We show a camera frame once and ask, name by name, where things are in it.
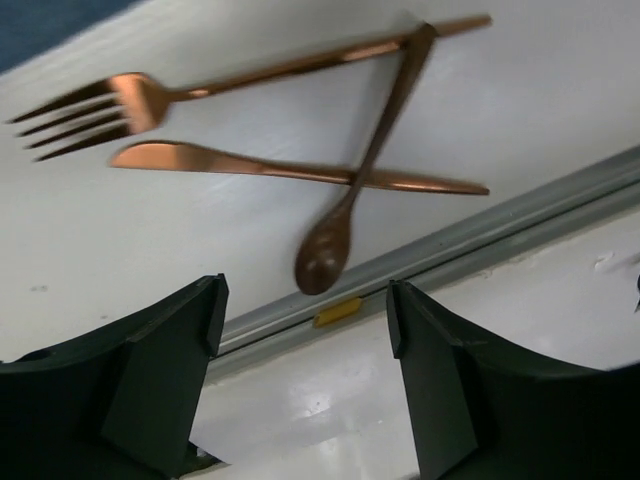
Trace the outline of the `copper spoon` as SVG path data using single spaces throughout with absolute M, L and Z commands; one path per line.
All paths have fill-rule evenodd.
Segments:
M 388 100 L 354 180 L 345 195 L 316 222 L 301 242 L 294 276 L 303 294 L 326 292 L 344 271 L 351 250 L 354 205 L 419 78 L 436 36 L 435 27 L 424 23 L 409 38 Z

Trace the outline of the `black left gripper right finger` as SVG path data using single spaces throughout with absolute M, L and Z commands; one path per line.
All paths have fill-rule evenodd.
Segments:
M 515 344 L 405 281 L 386 291 L 423 479 L 635 479 L 639 368 Z

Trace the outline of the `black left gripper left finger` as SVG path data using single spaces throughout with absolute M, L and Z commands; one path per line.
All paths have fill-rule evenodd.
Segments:
M 178 479 L 220 466 L 190 434 L 229 289 L 202 277 L 1 367 L 5 479 Z

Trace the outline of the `blue cloth placemat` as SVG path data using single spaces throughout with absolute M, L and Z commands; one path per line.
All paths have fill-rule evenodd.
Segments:
M 132 0 L 1 0 L 1 73 L 133 4 Z

